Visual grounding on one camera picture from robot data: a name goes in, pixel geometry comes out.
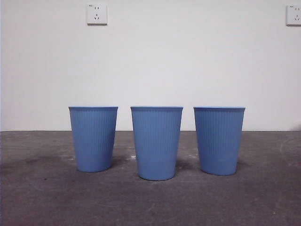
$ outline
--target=gray floor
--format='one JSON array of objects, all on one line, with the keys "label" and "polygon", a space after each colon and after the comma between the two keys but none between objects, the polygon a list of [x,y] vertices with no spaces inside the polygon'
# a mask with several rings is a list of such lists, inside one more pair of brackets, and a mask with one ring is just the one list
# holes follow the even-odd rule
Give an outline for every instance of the gray floor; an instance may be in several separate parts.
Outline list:
[{"label": "gray floor", "polygon": [[301,225],[301,132],[244,132],[232,176],[199,170],[182,132],[177,173],[140,179],[133,133],[117,132],[113,166],[76,171],[71,132],[1,133],[2,226]]}]

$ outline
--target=electrical outlet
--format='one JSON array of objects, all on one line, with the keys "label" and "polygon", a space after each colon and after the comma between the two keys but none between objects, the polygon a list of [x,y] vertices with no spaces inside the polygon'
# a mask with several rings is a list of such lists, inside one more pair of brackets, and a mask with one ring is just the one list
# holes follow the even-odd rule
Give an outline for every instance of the electrical outlet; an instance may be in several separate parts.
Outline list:
[{"label": "electrical outlet", "polygon": [[107,4],[87,5],[87,24],[108,24]]},{"label": "electrical outlet", "polygon": [[286,7],[286,25],[301,25],[301,5],[290,5]]}]

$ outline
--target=blue cup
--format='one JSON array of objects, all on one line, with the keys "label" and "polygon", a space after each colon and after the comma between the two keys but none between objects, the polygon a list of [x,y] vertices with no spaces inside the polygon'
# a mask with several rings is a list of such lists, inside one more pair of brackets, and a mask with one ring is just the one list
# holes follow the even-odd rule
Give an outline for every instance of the blue cup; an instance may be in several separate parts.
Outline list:
[{"label": "blue cup", "polygon": [[71,106],[77,169],[99,172],[111,166],[118,107]]},{"label": "blue cup", "polygon": [[235,173],[244,111],[244,107],[194,107],[202,171]]},{"label": "blue cup", "polygon": [[175,174],[183,107],[133,106],[138,174],[167,180]]}]

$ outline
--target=cup base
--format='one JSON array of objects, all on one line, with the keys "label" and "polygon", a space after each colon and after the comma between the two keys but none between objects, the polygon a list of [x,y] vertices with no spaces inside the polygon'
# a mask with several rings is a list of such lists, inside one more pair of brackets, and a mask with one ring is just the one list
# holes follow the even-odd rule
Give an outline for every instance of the cup base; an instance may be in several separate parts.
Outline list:
[{"label": "cup base", "polygon": [[101,169],[79,169],[79,168],[77,168],[77,170],[82,173],[97,173],[97,172],[106,171],[109,168],[111,168],[111,165],[109,167],[105,167],[105,168],[101,168]]},{"label": "cup base", "polygon": [[142,177],[141,175],[138,175],[140,178],[144,180],[151,180],[151,181],[162,181],[162,180],[169,180],[171,178],[174,178],[174,175],[172,177],[167,177],[167,178],[152,178],[152,177]]},{"label": "cup base", "polygon": [[211,174],[211,175],[216,175],[216,176],[229,176],[229,175],[233,175],[233,174],[236,174],[236,171],[233,173],[215,173],[215,172],[210,172],[210,171],[207,171],[205,169],[200,169],[202,172],[204,173],[207,173],[207,174]]}]

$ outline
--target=cup rim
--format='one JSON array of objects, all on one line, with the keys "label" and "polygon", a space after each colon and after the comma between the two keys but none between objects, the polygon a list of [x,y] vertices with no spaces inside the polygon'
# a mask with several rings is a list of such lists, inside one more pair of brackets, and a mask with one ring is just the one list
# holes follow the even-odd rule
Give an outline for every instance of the cup rim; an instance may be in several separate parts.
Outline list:
[{"label": "cup rim", "polygon": [[183,108],[182,106],[131,106],[131,108]]},{"label": "cup rim", "polygon": [[118,108],[117,106],[69,106],[68,108]]},{"label": "cup rim", "polygon": [[230,106],[195,106],[193,108],[202,108],[202,109],[246,109],[245,107],[230,107]]}]

